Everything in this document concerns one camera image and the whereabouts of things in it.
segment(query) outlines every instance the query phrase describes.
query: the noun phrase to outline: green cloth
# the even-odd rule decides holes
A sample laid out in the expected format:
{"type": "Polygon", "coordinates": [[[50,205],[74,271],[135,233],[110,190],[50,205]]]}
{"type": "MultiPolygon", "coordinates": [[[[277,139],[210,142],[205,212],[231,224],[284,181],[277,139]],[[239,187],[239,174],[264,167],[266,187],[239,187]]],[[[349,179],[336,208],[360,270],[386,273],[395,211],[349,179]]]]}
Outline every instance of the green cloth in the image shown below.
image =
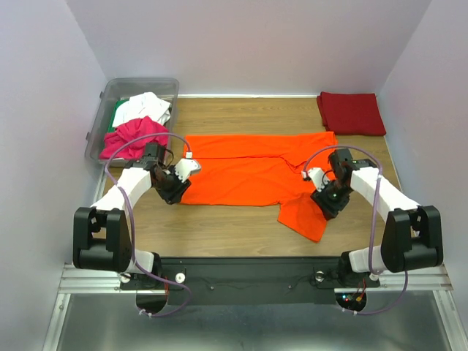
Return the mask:
{"type": "Polygon", "coordinates": [[[109,128],[107,128],[107,133],[112,133],[115,132],[115,128],[112,127],[112,123],[114,123],[114,118],[116,117],[116,112],[117,109],[122,105],[124,102],[129,101],[129,99],[124,99],[124,100],[119,100],[116,103],[116,106],[114,106],[114,111],[112,112],[112,117],[110,118],[110,123],[109,123],[109,128]]]}

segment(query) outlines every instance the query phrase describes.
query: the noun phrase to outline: wall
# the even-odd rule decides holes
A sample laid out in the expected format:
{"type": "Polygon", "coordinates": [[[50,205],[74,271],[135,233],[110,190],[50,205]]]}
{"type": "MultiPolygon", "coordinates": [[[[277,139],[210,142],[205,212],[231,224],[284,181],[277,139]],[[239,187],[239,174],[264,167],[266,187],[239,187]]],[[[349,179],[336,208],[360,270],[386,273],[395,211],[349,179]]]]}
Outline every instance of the wall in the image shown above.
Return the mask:
{"type": "Polygon", "coordinates": [[[445,264],[468,328],[468,3],[433,0],[379,95],[408,195],[442,213],[445,264]]]}
{"type": "Polygon", "coordinates": [[[0,350],[41,350],[106,82],[62,0],[1,1],[0,77],[0,350]]]}
{"type": "Polygon", "coordinates": [[[430,0],[67,0],[107,78],[183,94],[379,91],[430,0]]]}

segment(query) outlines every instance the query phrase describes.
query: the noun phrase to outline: orange shirt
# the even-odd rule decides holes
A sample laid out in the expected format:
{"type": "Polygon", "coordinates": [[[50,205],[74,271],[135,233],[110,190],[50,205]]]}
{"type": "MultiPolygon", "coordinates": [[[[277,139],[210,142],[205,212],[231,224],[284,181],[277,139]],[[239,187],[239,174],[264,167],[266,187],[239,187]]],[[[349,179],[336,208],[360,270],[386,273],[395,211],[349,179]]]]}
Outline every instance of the orange shirt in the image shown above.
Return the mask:
{"type": "MultiPolygon", "coordinates": [[[[317,150],[336,145],[335,134],[189,135],[193,157],[202,166],[190,178],[182,202],[190,205],[280,205],[278,222],[319,241],[326,220],[310,198],[315,190],[301,177],[304,162],[317,150]]],[[[310,167],[330,169],[327,150],[310,167]]]]}

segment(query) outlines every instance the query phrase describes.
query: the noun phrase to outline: dark gray table front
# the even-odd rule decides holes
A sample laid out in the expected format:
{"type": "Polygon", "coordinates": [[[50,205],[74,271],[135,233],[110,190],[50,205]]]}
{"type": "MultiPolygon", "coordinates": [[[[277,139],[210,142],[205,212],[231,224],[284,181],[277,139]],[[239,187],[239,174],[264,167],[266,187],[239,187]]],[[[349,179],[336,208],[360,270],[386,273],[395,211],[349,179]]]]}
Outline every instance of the dark gray table front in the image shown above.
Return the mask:
{"type": "MultiPolygon", "coordinates": [[[[370,292],[366,310],[398,292],[370,292]]],[[[389,312],[354,317],[335,306],[188,306],[173,317],[139,316],[134,295],[73,295],[58,349],[450,350],[432,292],[408,292],[389,312]]]]}

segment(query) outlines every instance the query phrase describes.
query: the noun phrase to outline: wooden tabletop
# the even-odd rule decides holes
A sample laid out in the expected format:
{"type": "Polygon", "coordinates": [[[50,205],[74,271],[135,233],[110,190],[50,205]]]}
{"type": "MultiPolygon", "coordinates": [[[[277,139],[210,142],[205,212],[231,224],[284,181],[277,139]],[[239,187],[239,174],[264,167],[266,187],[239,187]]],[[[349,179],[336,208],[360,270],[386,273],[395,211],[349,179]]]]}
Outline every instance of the wooden tabletop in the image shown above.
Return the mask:
{"type": "MultiPolygon", "coordinates": [[[[180,135],[325,131],[315,99],[179,99],[178,109],[174,132],[180,135]]],[[[384,176],[398,186],[383,137],[338,136],[338,140],[372,152],[383,164],[384,176]]],[[[173,152],[180,158],[182,142],[173,141],[173,152]]],[[[119,176],[121,169],[112,172],[119,176]]],[[[107,180],[105,191],[111,185],[107,180]]],[[[135,206],[136,245],[166,257],[327,256],[369,245],[371,206],[359,194],[351,194],[350,203],[329,221],[319,243],[278,223],[278,213],[279,205],[166,205],[150,190],[135,206]]],[[[383,227],[379,218],[376,244],[382,240],[383,227]]]]}

